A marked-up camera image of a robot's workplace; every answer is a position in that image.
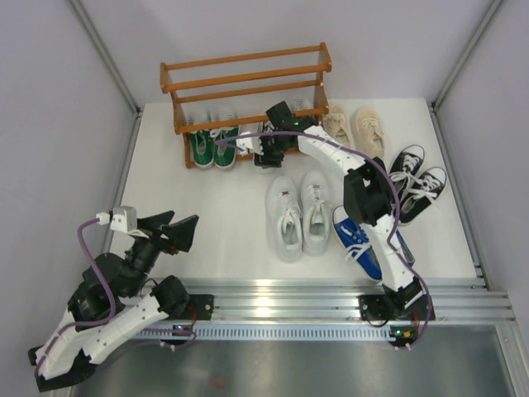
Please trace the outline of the black white sneaker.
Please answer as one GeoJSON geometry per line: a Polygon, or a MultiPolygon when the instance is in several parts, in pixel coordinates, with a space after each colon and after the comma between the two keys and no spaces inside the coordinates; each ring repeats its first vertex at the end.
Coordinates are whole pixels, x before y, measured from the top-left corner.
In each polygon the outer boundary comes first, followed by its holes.
{"type": "MultiPolygon", "coordinates": [[[[272,132],[274,126],[271,121],[260,122],[257,127],[257,132],[259,134],[272,132]]],[[[274,139],[271,136],[265,136],[264,138],[258,138],[257,142],[260,143],[263,155],[254,153],[254,163],[260,169],[260,172],[263,174],[271,173],[274,159],[274,139]]]]}
{"type": "Polygon", "coordinates": [[[314,116],[314,102],[311,99],[293,99],[288,102],[290,110],[298,116],[314,116]]]}

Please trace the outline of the green sneaker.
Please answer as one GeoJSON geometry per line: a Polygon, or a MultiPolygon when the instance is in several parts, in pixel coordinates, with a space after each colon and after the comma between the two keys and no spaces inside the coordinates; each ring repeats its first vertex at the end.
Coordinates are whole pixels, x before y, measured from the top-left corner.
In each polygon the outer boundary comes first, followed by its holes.
{"type": "Polygon", "coordinates": [[[194,164],[200,169],[207,169],[212,166],[213,143],[209,130],[201,130],[189,134],[191,152],[194,164]]]}
{"type": "Polygon", "coordinates": [[[220,127],[210,131],[214,144],[213,160],[215,166],[221,170],[229,170],[236,161],[236,147],[233,142],[239,134],[239,127],[220,127]]]}

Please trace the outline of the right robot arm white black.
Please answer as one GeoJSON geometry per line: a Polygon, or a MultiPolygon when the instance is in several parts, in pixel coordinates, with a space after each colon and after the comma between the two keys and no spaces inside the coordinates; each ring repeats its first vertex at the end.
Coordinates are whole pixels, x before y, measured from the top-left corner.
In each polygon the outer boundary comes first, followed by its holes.
{"type": "Polygon", "coordinates": [[[428,323],[433,314],[431,294],[404,256],[398,239],[400,208],[391,205],[398,194],[383,161],[340,145],[313,117],[297,116],[286,102],[269,108],[266,116],[274,130],[253,135],[248,145],[258,156],[257,165],[279,168],[284,153],[296,148],[341,177],[342,205],[347,217],[367,232],[379,264],[388,313],[403,319],[417,310],[428,323]]]}

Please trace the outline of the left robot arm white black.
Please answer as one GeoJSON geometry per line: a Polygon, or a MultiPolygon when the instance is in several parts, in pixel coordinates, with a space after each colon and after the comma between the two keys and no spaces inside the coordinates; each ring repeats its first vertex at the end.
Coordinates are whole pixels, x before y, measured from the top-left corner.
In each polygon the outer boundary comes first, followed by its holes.
{"type": "Polygon", "coordinates": [[[89,267],[50,338],[28,352],[40,392],[69,388],[87,380],[137,333],[187,313],[191,297],[174,275],[156,283],[132,307],[122,302],[143,290],[160,254],[173,256],[191,249],[198,215],[179,221],[173,218],[172,210],[138,218],[135,208],[123,206],[97,213],[78,227],[77,237],[89,267]],[[92,225],[108,226],[131,237],[131,248],[124,256],[109,252],[93,256],[83,238],[84,229],[92,225]]]}

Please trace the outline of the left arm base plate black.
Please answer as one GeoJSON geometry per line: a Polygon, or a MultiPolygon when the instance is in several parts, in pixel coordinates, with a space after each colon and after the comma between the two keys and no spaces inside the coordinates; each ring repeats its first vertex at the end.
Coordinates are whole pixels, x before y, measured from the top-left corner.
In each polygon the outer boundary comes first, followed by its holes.
{"type": "Polygon", "coordinates": [[[212,319],[214,296],[212,294],[191,294],[186,309],[179,315],[171,314],[168,320],[209,321],[212,319]]]}

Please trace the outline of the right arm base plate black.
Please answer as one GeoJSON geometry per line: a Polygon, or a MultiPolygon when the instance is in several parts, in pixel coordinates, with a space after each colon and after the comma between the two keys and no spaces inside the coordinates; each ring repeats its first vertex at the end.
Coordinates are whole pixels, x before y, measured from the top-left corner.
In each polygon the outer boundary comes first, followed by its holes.
{"type": "Polygon", "coordinates": [[[385,294],[363,294],[358,298],[360,316],[363,321],[372,323],[375,327],[382,327],[392,321],[425,321],[436,318],[433,306],[422,296],[408,309],[399,309],[385,294]]]}

